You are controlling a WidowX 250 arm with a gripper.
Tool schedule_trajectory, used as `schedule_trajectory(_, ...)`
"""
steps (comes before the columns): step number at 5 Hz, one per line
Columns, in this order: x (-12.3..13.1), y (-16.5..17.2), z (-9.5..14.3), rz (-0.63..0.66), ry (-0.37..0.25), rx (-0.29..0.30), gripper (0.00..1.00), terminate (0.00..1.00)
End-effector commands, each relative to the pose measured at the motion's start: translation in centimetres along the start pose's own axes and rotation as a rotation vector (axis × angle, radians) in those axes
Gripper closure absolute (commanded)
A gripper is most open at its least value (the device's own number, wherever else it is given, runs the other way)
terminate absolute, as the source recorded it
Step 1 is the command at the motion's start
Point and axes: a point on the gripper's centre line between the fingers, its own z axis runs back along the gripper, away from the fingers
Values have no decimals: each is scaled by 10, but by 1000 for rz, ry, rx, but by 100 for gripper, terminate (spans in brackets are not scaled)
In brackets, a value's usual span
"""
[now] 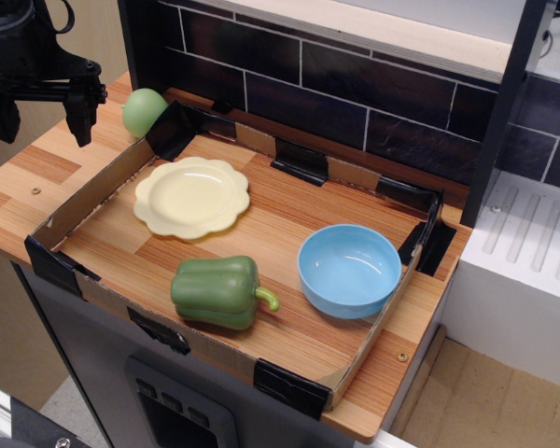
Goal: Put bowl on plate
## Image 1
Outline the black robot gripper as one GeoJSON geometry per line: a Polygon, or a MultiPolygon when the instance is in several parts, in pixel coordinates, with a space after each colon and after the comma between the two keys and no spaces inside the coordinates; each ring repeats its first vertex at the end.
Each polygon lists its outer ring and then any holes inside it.
{"type": "MultiPolygon", "coordinates": [[[[69,32],[67,23],[54,27],[46,8],[0,8],[0,96],[14,99],[64,102],[66,123],[77,145],[91,142],[97,106],[106,98],[98,63],[63,49],[57,36],[69,32]]],[[[0,97],[0,140],[12,144],[20,129],[15,102],[0,97]]]]}

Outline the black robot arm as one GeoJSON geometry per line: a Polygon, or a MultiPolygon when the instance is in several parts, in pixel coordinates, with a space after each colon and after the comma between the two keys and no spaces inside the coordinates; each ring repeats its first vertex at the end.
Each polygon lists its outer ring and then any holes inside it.
{"type": "Polygon", "coordinates": [[[0,140],[13,143],[21,125],[18,101],[63,104],[77,144],[91,142],[97,107],[105,102],[97,62],[63,49],[57,36],[69,32],[75,13],[68,2],[67,23],[54,27],[44,1],[0,1],[0,140]]]}

